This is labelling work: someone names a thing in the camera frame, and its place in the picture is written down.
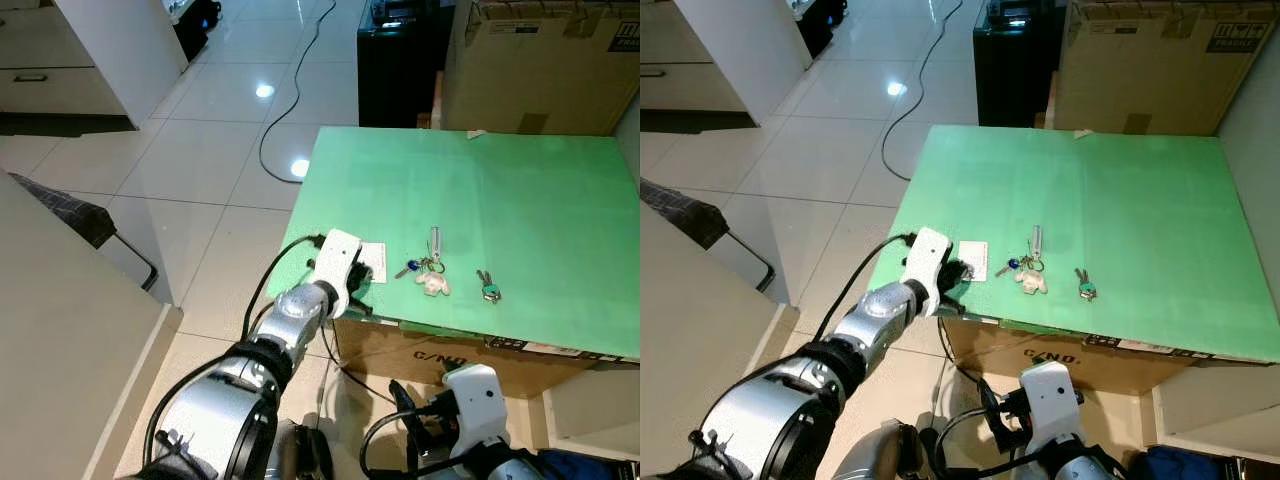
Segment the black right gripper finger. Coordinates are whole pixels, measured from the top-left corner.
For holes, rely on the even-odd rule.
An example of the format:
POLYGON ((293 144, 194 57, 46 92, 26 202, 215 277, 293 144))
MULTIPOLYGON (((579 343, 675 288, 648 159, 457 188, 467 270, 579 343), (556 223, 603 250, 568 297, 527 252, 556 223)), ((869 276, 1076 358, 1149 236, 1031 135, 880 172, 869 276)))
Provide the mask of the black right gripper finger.
MULTIPOLYGON (((410 394, 410 392, 397 380, 389 380, 389 392, 396 404, 396 411, 412 412, 416 410, 416 404, 410 394)), ((410 442, 416 442, 419 439, 419 416, 408 415, 401 419, 404 425, 406 436, 410 442)))
POLYGON ((980 407, 983 410, 983 416, 988 429, 992 431, 993 438, 1001 440, 1001 417, 998 411, 998 397, 995 390, 989 387, 986 380, 978 380, 975 383, 980 397, 980 407))

